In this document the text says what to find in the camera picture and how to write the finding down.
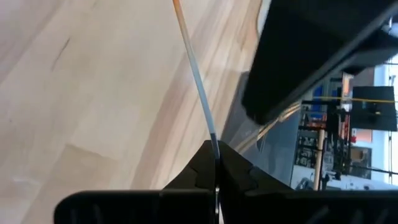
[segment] wood grain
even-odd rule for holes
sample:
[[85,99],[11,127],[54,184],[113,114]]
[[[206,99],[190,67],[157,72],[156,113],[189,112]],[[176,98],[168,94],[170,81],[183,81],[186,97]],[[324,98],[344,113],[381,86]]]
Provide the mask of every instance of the wood grain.
[[[260,1],[182,1],[219,135]],[[0,4],[0,223],[49,223],[77,190],[162,188],[209,138],[171,1]]]

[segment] light wood surface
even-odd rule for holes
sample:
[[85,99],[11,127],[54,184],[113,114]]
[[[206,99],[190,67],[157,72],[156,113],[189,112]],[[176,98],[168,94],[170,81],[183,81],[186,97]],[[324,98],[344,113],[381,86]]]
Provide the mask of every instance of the light wood surface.
[[[182,0],[219,135],[260,3]],[[209,138],[171,0],[0,0],[0,30],[0,223],[162,188]]]

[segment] wooden floor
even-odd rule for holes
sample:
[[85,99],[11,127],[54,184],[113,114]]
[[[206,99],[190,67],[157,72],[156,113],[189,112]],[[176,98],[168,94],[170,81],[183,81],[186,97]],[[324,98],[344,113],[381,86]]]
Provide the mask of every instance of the wooden floor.
[[[261,0],[182,0],[220,135]],[[209,138],[172,1],[0,0],[0,223],[159,189]]]

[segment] white wall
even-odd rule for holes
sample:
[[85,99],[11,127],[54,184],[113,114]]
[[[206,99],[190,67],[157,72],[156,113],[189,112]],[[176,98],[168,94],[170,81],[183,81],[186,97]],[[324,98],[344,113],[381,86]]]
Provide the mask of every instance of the white wall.
[[[294,165],[290,186],[295,189],[304,177],[313,181],[314,173],[314,169]],[[341,180],[330,180],[328,182],[329,187],[338,187],[341,190],[364,190],[365,185],[371,190],[398,190],[398,186],[395,185],[389,185],[381,181],[368,180],[350,175],[342,175]]]

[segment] black object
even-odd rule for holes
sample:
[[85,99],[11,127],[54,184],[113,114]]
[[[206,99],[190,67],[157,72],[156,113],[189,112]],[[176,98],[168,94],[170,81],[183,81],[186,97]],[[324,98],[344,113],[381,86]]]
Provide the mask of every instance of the black object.
[[395,0],[272,1],[242,99],[247,115],[266,124],[327,76],[396,53],[396,40],[378,30],[397,8]]
[[[353,98],[395,101],[392,86],[359,86],[353,88]],[[397,131],[395,103],[353,101],[351,127]]]
[[[225,224],[396,223],[398,192],[293,191],[220,144],[220,202]],[[82,192],[55,209],[64,223],[218,223],[214,159],[205,141],[184,170],[159,191]]]

